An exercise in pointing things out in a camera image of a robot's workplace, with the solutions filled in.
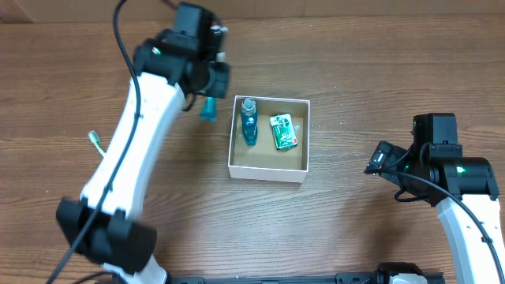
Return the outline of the Colgate toothpaste tube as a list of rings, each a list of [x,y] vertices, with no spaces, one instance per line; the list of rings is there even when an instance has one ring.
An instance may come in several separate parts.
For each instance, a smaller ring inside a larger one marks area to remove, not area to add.
[[[217,99],[207,97],[200,112],[200,118],[204,121],[215,122],[217,119]]]

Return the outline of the teal Listerine mouthwash bottle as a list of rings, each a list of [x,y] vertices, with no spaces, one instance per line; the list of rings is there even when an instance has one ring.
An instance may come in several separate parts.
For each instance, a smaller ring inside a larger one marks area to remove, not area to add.
[[[245,98],[241,104],[241,130],[242,136],[248,146],[254,146],[257,140],[258,113],[256,101],[251,98]]]

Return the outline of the green Dettol soap bar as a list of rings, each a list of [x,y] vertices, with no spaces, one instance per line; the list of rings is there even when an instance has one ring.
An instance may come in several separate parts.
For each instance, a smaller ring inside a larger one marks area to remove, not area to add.
[[[277,114],[269,118],[275,147],[287,151],[298,145],[291,114]]]

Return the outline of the green toothbrush with cap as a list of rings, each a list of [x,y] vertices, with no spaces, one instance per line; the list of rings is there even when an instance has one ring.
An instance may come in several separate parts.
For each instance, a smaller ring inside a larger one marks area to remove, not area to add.
[[[95,130],[91,130],[88,133],[88,139],[95,146],[95,148],[97,149],[98,153],[102,157],[104,157],[106,155],[106,152],[102,149],[102,147],[101,147],[101,140],[100,140],[99,135],[97,134],[97,132]]]

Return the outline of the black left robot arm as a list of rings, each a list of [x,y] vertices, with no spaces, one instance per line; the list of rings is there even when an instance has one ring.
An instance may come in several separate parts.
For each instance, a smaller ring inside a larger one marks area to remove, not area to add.
[[[188,110],[187,95],[223,98],[230,67],[223,38],[147,39],[126,57],[128,99],[103,159],[77,201],[62,199],[56,211],[69,250],[48,281],[73,253],[85,256],[123,283],[168,283],[154,257],[155,229],[139,224],[147,183],[166,133]]]

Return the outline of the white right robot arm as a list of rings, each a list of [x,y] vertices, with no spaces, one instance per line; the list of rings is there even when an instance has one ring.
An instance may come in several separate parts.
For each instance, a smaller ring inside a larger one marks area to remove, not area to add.
[[[499,189],[487,159],[465,157],[462,145],[424,143],[405,150],[382,140],[365,168],[397,185],[397,201],[436,209],[460,283],[502,283],[504,242]]]

